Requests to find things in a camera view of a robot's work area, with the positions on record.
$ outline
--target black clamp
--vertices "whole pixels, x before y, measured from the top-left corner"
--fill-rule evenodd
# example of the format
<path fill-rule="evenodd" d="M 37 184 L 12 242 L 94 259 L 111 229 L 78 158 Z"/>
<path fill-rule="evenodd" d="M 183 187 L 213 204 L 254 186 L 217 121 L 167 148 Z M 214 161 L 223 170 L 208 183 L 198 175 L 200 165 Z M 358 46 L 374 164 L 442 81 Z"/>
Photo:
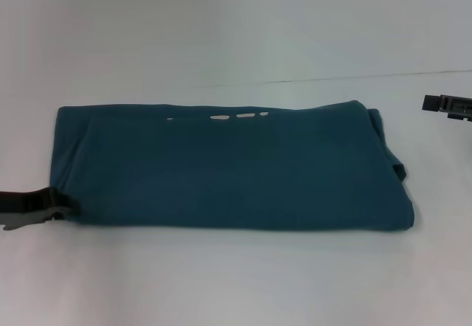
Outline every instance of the black clamp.
<path fill-rule="evenodd" d="M 472 122 L 472 99 L 448 95 L 426 95 L 423 101 L 423 110 L 445 112 L 448 118 Z"/>
<path fill-rule="evenodd" d="M 64 219 L 65 215 L 77 214 L 72 200 L 53 187 L 35 192 L 0 192 L 0 225 L 4 230 L 14 230 L 30 224 L 52 219 Z"/>

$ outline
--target white table surface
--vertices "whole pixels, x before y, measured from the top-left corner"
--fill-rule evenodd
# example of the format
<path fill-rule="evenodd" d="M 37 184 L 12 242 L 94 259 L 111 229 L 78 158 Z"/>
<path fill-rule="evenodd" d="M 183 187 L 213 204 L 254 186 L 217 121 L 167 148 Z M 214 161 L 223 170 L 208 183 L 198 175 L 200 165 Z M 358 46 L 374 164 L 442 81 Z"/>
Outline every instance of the white table surface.
<path fill-rule="evenodd" d="M 47 185 L 62 105 L 356 99 L 417 214 L 393 234 L 0 232 L 5 325 L 471 324 L 472 124 L 420 109 L 472 97 L 472 73 L 353 77 L 472 69 L 472 0 L 0 1 L 0 189 Z"/>

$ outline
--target hole in fabric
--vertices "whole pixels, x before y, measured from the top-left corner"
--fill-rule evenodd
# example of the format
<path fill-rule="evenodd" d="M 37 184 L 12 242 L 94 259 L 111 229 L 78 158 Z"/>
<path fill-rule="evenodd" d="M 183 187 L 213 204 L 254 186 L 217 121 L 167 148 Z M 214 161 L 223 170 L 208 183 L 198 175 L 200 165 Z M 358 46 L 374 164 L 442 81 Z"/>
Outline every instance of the hole in fabric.
<path fill-rule="evenodd" d="M 228 119 L 229 116 L 210 116 L 211 119 Z"/>
<path fill-rule="evenodd" d="M 237 114 L 237 117 L 254 117 L 256 114 Z"/>

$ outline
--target folded shirt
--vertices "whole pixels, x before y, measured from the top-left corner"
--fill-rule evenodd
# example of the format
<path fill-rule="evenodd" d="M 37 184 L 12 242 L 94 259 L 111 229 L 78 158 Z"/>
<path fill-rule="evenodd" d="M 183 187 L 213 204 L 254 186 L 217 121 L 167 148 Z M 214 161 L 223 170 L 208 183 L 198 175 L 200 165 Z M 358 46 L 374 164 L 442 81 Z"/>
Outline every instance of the folded shirt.
<path fill-rule="evenodd" d="M 67 218 L 84 224 L 405 230 L 405 176 L 380 114 L 357 101 L 98 105 L 59 110 L 50 184 L 80 203 Z"/>

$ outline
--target folded cloth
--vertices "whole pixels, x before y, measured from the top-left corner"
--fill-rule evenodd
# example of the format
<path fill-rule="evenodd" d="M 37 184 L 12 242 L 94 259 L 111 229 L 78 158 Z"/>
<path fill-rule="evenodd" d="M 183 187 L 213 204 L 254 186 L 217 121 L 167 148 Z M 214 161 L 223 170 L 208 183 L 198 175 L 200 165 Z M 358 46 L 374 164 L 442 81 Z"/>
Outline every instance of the folded cloth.
<path fill-rule="evenodd" d="M 380 114 L 357 101 L 97 105 L 59 110 L 50 184 L 80 202 L 67 218 L 84 224 L 404 230 L 405 176 Z"/>

